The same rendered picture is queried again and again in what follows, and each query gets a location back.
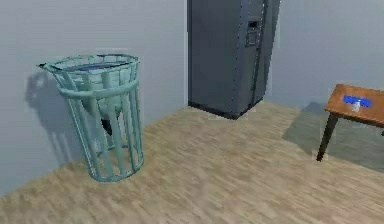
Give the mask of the green slatted garbage container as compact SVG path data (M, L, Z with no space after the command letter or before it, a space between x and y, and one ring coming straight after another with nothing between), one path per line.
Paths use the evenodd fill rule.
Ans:
M72 75L75 67L103 62L128 63L135 82L120 95L122 111L117 114L108 103L109 119L101 118L97 98L101 92L80 92ZM45 62L39 68L53 75L64 98L80 141L90 177L98 182L118 182L137 173L144 165L142 124L139 109L140 59L129 54L69 56Z

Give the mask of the blue garbage can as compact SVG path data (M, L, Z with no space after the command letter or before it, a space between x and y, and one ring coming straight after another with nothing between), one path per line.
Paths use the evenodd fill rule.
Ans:
M75 67L72 78L78 91L102 93L102 96L97 98L98 109L101 118L108 120L107 101L112 102L117 114L121 113L120 95L126 93L127 86L135 82L135 78L131 76L132 71L128 63L103 62Z

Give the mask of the dark grey fridge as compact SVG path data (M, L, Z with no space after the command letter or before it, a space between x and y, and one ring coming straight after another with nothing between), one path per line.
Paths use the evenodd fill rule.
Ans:
M268 0L255 103L268 82L281 0ZM187 0L188 104L236 120L251 107L262 0Z

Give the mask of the blue flat object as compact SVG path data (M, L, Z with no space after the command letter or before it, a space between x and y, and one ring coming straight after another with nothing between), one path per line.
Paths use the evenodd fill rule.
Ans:
M344 95L343 102L347 104L352 104L352 105L359 102L362 107L370 107L372 104L372 102L367 98L361 98L361 97L352 96L352 95Z

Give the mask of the brown wooden table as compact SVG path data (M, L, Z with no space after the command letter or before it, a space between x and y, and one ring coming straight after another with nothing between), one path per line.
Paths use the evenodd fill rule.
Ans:
M324 110L329 116L316 156L319 162L339 119L384 128L384 90L337 84Z

